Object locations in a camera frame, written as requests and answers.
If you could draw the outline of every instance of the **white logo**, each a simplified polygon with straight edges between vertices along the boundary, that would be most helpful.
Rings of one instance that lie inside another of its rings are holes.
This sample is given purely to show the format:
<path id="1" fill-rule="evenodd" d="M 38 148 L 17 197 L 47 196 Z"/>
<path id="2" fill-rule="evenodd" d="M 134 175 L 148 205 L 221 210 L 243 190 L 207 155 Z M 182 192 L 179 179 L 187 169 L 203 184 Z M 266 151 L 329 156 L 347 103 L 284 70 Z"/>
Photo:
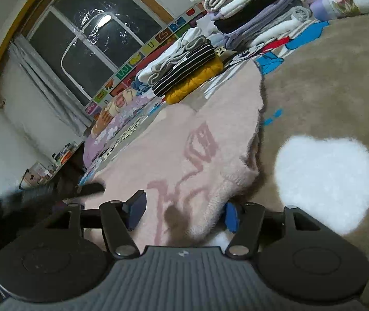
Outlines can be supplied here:
<path id="1" fill-rule="evenodd" d="M 182 256 L 182 257 L 186 257 L 188 254 L 189 254 L 189 252 L 188 252 L 188 251 L 186 251 L 186 250 L 183 250 L 183 251 L 181 251 L 181 252 L 178 252 L 178 255 L 179 255 L 179 256 Z"/>

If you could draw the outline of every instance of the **metal screw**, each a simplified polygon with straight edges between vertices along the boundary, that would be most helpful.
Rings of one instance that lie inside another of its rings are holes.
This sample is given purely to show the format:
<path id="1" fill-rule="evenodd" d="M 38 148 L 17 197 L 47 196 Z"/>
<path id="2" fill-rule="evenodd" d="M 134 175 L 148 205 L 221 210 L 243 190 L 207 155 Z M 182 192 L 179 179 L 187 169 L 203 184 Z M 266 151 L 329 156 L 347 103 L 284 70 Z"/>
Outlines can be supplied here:
<path id="1" fill-rule="evenodd" d="M 233 245 L 229 248 L 229 252 L 234 256 L 243 256 L 249 252 L 249 249 L 243 245 Z"/>
<path id="2" fill-rule="evenodd" d="M 119 256 L 130 256 L 136 252 L 136 249 L 132 245 L 121 245 L 115 249 L 115 253 Z"/>

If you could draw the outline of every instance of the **stack of folded clothes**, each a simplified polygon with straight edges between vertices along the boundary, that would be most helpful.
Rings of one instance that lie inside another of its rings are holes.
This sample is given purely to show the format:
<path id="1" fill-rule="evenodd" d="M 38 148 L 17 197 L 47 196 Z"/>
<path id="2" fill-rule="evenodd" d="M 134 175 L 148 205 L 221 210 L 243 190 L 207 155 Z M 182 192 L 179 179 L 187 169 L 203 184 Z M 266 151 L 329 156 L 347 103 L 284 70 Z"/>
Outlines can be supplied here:
<path id="1" fill-rule="evenodd" d="M 191 0 L 203 2 L 209 18 L 224 34 L 225 49 L 247 47 L 267 31 L 261 41 L 275 40 L 311 17 L 301 0 Z"/>
<path id="2" fill-rule="evenodd" d="M 211 42 L 201 28 L 190 28 L 157 59 L 150 62 L 137 78 L 148 84 L 156 96 L 177 103 L 203 82 L 223 69 Z"/>

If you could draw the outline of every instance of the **black circular disc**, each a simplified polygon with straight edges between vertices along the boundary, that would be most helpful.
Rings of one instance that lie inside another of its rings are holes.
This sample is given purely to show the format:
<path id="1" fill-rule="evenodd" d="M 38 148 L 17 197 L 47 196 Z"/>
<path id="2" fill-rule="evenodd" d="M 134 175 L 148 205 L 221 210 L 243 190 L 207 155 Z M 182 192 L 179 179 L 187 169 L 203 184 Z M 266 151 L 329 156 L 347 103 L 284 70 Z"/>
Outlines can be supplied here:
<path id="1" fill-rule="evenodd" d="M 258 255 L 258 270 L 277 291 L 295 299 L 333 302 L 361 293 L 369 263 L 333 232 L 297 231 Z"/>
<path id="2" fill-rule="evenodd" d="M 0 251 L 0 288 L 24 301 L 62 301 L 92 289 L 106 268 L 103 251 L 73 230 L 41 229 Z"/>

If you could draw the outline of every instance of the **ridged gray panel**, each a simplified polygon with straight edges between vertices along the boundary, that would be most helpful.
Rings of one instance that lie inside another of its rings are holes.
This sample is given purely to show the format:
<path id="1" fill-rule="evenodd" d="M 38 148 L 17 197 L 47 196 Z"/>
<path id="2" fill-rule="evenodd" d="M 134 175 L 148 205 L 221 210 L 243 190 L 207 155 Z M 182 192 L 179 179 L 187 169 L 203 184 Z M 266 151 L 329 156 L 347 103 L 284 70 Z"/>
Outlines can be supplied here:
<path id="1" fill-rule="evenodd" d="M 33 304 L 7 299 L 0 311 L 368 311 L 357 300 L 313 306 L 269 289 L 246 261 L 219 248 L 149 247 L 137 259 L 115 263 L 95 289 L 75 299 Z"/>

